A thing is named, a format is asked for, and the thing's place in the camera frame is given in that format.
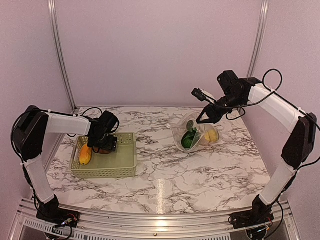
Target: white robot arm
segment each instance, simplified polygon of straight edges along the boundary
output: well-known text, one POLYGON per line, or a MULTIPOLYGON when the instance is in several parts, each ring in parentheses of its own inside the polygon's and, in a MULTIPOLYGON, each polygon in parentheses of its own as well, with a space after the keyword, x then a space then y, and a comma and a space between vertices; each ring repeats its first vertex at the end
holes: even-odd
POLYGON ((282 150, 282 159, 275 173, 253 201, 252 210, 231 215, 231 223, 235 229, 266 223, 269 219, 274 219, 270 211, 272 205, 290 187, 298 168, 314 148, 317 118, 313 113, 307 114, 297 108, 254 77, 238 78, 233 71, 224 71, 217 80, 225 94, 219 100, 215 100, 211 94, 199 88, 192 91, 192 95, 200 101, 209 102, 198 117, 198 124, 216 124, 223 115, 233 109, 259 105, 291 134, 282 150), (207 115, 207 119, 202 119, 204 114, 207 115))
POLYGON ((11 131, 11 144, 21 158, 21 165, 31 188, 35 202, 39 202, 37 218, 61 224, 69 215, 78 219, 78 212, 59 208, 59 201, 50 188, 42 162, 42 147, 46 134, 76 134, 88 136, 88 147, 114 152, 117 138, 113 135, 119 120, 111 112, 105 111, 99 118, 69 115, 40 110, 36 106, 28 109, 15 121, 11 131))

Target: aluminum frame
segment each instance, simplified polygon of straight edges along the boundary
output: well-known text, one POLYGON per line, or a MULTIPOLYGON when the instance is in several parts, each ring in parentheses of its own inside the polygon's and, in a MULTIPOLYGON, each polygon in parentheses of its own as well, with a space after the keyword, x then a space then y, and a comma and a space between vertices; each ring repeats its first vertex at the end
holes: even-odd
POLYGON ((72 111, 75 111, 77 108, 75 98, 71 89, 71 84, 69 81, 66 63, 64 60, 63 50, 61 46, 59 28, 58 28, 58 19, 57 19, 57 12, 56 12, 56 1, 55 0, 48 0, 49 12, 50 12, 50 20, 53 32, 53 39, 55 44, 55 50, 59 61, 59 66, 62 74, 62 79, 65 87, 65 91, 67 94, 67 98, 70 104, 72 111))
MULTIPOLYGON (((284 209, 284 224, 288 231, 290 240, 300 240, 296 223, 288 201, 281 203, 284 209)), ((246 211, 241 209, 188 214, 147 214, 147 213, 123 213, 93 210, 82 207, 61 205, 64 209, 80 212, 78 227, 73 229, 76 236, 96 235, 107 236, 117 240, 150 240, 150 239, 183 239, 202 240, 214 238, 214 236, 226 236, 233 232, 254 229, 254 227, 233 229, 228 219, 235 211, 246 211)), ((272 207, 274 224, 279 224, 282 211, 279 205, 272 207)), ((52 227, 52 223, 44 222, 36 218, 37 211, 33 200, 22 199, 14 224, 12 225, 10 240, 19 240, 26 220, 34 221, 52 227)))
POLYGON ((246 75, 247 78, 250 78, 253 76, 255 69, 256 69, 258 57, 261 52, 262 43, 264 40, 264 35, 265 35, 266 25, 267 25, 269 2, 270 2, 269 0, 262 0, 260 18, 259 18, 259 24, 258 24, 258 31, 256 33, 255 44, 254 44, 254 48, 253 48, 251 62, 249 65, 248 73, 246 75))

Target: green fruit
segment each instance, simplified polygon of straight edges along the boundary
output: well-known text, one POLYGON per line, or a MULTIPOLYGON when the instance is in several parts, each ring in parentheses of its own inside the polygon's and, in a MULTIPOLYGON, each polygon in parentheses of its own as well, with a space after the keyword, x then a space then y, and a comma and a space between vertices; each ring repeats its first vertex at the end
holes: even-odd
POLYGON ((197 129, 191 129, 191 131, 187 131, 182 139, 181 139, 181 145, 185 149, 190 149, 192 147, 192 143, 194 142, 195 136, 197 133, 197 129))
POLYGON ((192 121, 192 120, 190 120, 190 121, 188 121, 187 122, 187 124, 186 124, 186 129, 190 132, 190 133, 192 133, 192 131, 193 131, 193 127, 194 126, 194 121, 192 121))

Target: plastic tray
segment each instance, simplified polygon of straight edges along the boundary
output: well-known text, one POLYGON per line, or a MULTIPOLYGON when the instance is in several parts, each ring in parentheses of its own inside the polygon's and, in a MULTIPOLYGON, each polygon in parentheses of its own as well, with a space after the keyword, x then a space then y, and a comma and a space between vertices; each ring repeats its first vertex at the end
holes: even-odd
POLYGON ((79 163, 80 150, 88 137, 79 136, 73 148, 70 170, 80 179, 128 178, 136 175, 137 147, 133 132, 115 133, 118 138, 116 151, 110 154, 92 152, 88 165, 79 163))

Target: white marble surface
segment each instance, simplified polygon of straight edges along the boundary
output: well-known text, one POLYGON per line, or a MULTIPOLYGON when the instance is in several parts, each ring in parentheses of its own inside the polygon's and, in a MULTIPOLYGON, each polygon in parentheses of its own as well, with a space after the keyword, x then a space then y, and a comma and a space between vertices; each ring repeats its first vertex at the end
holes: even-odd
MULTIPOLYGON (((66 136, 47 173, 60 203, 127 213, 203 213, 251 206, 270 176, 241 119, 215 126, 220 140, 184 153, 167 124, 196 108, 102 107, 120 120, 117 132, 135 132, 136 177, 79 179, 69 170, 75 138, 66 136)), ((98 110, 87 113, 98 117, 98 110)))

